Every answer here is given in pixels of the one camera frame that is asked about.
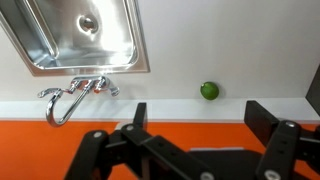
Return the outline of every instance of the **wall-mounted sink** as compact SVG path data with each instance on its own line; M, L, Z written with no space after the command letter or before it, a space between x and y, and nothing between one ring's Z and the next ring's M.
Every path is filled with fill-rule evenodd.
M0 11L35 76L149 71L136 0L0 0Z

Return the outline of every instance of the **chrome faucet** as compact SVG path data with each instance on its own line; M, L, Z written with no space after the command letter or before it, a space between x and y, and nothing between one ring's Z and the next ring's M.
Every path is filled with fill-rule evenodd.
M47 110L46 119L48 123L53 127L59 127L65 124L76 110L78 105L84 99L84 97L93 89L94 93L101 91L110 91L112 96L117 96L120 92L118 87L110 87L110 80L104 76L91 76L91 77L76 77L70 83L69 89L61 88L48 88L38 93L39 98L43 98L48 94L53 94L50 99ZM82 90L82 93L77 97L74 103L70 106L65 115L58 121L55 120L53 111L57 101L62 97L63 93L73 94L77 89Z

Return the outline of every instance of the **orange surface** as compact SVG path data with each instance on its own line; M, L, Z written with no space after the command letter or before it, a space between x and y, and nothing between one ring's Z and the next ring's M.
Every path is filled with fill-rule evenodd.
M111 133L116 123L68 122L52 128L46 122L0 122L0 179L63 179L83 135L103 129ZM304 128L314 129L314 125ZM244 124L149 123L148 132L162 135L184 150L191 147L264 148ZM320 179L304 162L296 170ZM110 179L135 179L125 166L114 168Z

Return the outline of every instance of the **green lime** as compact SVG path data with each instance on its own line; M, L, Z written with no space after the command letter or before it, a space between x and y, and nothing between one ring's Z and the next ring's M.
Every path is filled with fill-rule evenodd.
M219 88L213 82L205 82L201 85L200 92L207 100L214 100L219 95Z

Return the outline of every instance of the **black metal bracket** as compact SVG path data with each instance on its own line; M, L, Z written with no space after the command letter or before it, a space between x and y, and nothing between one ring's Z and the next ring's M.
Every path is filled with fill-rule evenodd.
M65 179L106 179L122 163L143 180L306 179L293 170L296 158L319 167L317 133L292 121L280 122L255 101L247 102L245 123L266 146L264 155L249 150L184 152L145 131L146 109L146 103L139 103L133 123L110 135L87 133Z

